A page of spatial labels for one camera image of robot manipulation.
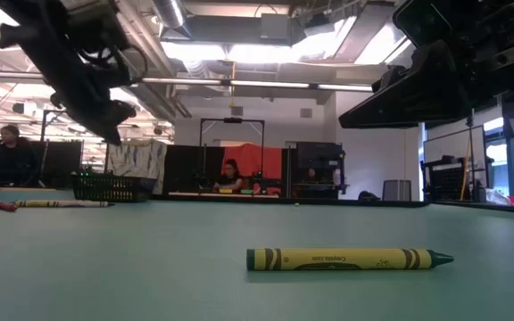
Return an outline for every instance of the chair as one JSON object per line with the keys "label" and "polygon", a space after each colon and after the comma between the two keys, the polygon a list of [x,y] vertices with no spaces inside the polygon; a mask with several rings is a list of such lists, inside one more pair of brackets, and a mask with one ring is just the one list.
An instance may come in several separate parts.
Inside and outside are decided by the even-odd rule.
{"label": "chair", "polygon": [[382,201],[411,201],[411,181],[385,180],[382,189]]}

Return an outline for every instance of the crayon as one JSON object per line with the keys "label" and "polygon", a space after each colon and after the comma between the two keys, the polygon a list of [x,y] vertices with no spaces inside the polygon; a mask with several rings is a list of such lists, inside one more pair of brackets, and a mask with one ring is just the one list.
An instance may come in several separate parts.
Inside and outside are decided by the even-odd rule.
{"label": "crayon", "polygon": [[94,201],[51,201],[51,200],[29,200],[15,201],[18,207],[110,207],[114,204],[109,202]]}
{"label": "crayon", "polygon": [[450,255],[420,249],[247,250],[250,271],[426,269],[450,262]]}
{"label": "crayon", "polygon": [[15,212],[17,210],[17,205],[8,202],[0,202],[0,209]]}

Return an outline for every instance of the crayon tip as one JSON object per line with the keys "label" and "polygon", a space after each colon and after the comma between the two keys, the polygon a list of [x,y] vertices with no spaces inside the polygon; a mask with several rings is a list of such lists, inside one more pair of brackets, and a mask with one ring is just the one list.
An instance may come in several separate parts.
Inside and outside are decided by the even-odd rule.
{"label": "crayon tip", "polygon": [[429,255],[432,257],[432,267],[431,268],[435,268],[438,265],[453,262],[453,256],[451,256],[451,255],[442,254],[442,253],[434,252],[431,250],[427,250],[427,251],[429,251]]}

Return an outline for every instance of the black basket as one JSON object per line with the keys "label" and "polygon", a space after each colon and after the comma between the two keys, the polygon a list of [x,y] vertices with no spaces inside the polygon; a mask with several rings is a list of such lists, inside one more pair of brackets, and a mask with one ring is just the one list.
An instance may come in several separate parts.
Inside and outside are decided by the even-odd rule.
{"label": "black basket", "polygon": [[150,199],[155,178],[107,174],[72,175],[75,199],[99,202],[144,202]]}

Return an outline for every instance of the woman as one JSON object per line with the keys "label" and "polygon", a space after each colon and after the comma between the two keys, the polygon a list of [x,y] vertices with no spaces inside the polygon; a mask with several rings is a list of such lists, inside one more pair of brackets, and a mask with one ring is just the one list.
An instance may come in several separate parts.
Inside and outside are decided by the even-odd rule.
{"label": "woman", "polygon": [[0,182],[32,185],[38,170],[37,157],[15,126],[1,128]]}
{"label": "woman", "polygon": [[239,175],[239,168],[237,167],[236,160],[226,160],[224,175],[221,175],[215,185],[214,189],[231,189],[233,192],[241,191],[243,187],[243,179]]}

